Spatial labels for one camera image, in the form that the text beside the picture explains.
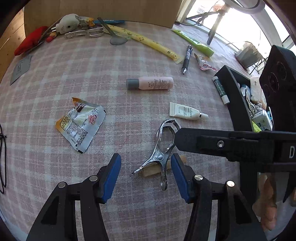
pen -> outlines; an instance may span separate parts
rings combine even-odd
[[[192,52],[192,46],[188,45],[187,52],[186,52],[186,57],[184,59],[183,66],[182,66],[182,73],[183,74],[185,74],[187,69],[188,69],[189,58],[190,58],[191,52]]]

tube cap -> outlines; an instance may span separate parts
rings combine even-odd
[[[207,120],[209,118],[209,116],[205,113],[200,113],[200,119],[202,120]]]
[[[221,99],[222,99],[222,101],[223,101],[224,104],[229,104],[229,103],[230,103],[230,101],[229,101],[227,95],[223,95],[223,96],[221,97]]]
[[[139,79],[126,79],[126,88],[128,90],[137,90],[139,85]]]

pink and white checkered cloth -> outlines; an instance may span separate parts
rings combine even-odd
[[[127,22],[125,28],[151,38],[185,55],[188,42],[170,29]],[[205,43],[207,34],[196,27],[174,26]],[[63,36],[44,43],[32,52],[30,70],[11,86],[16,57],[0,84],[0,123],[7,135],[7,175],[0,209],[12,224],[28,233],[48,196],[60,181],[81,182],[108,164],[119,153],[122,167],[112,198],[101,205],[110,240],[183,240],[192,205],[181,198],[172,171],[168,189],[160,188],[160,175],[130,177],[152,154],[155,133],[169,118],[169,103],[185,104],[209,115],[209,120],[184,120],[182,127],[233,130],[226,106],[211,81],[214,72],[201,71],[190,58],[189,70],[156,50],[129,40],[119,46],[110,36],[99,38]],[[214,67],[228,65],[248,75],[234,52],[214,39]],[[126,78],[169,76],[171,90],[127,91]],[[102,105],[106,117],[84,154],[74,150],[55,129],[58,119],[78,97]],[[210,181],[239,183],[239,164],[225,158],[185,154],[193,170]],[[83,240],[78,221],[79,240]]]

yellow green object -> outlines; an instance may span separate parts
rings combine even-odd
[[[174,33],[181,36],[183,39],[191,43],[198,51],[205,54],[207,57],[211,57],[214,54],[214,51],[207,45],[202,44],[194,38],[189,37],[186,33],[181,30],[172,30]]]
[[[172,50],[170,50],[169,48],[167,47],[164,47],[162,46],[161,44],[149,39],[149,38],[146,38],[145,36],[143,35],[140,35],[140,34],[137,34],[137,33],[134,33],[132,31],[129,31],[125,28],[120,28],[120,27],[117,27],[117,26],[113,26],[113,25],[109,25],[109,28],[111,28],[114,32],[116,33],[119,33],[119,35],[123,36],[123,37],[130,37],[136,41],[139,41],[145,45],[148,45],[149,47],[151,48],[154,48],[156,49],[157,51],[163,53],[164,55],[170,57],[171,59],[174,60],[174,62],[176,64],[180,63],[184,57],[176,54],[175,52],[173,52]]]
[[[255,132],[261,132],[261,129],[253,121],[252,121],[252,124]]]

green tube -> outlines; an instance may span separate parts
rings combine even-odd
[[[174,33],[178,34],[179,36],[181,36],[183,39],[185,39],[189,43],[191,43],[194,47],[197,48],[197,50],[199,50],[200,52],[202,52],[203,54],[205,54],[207,57],[211,57],[214,54],[214,51],[210,47],[208,47],[208,46],[206,46],[206,45],[198,42],[194,38],[189,37],[183,31],[181,31],[181,30],[172,30],[172,31]]]

